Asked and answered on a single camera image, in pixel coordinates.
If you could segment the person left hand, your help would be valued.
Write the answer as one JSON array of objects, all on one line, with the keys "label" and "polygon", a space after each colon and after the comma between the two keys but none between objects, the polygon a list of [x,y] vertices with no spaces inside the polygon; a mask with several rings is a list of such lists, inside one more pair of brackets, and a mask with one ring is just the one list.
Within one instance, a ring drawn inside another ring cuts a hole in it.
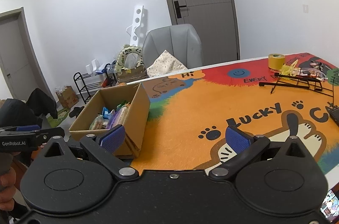
[{"label": "person left hand", "polygon": [[0,209],[2,211],[12,211],[14,207],[14,195],[16,193],[16,172],[10,167],[9,171],[1,175],[1,186],[3,190],[0,195]]}]

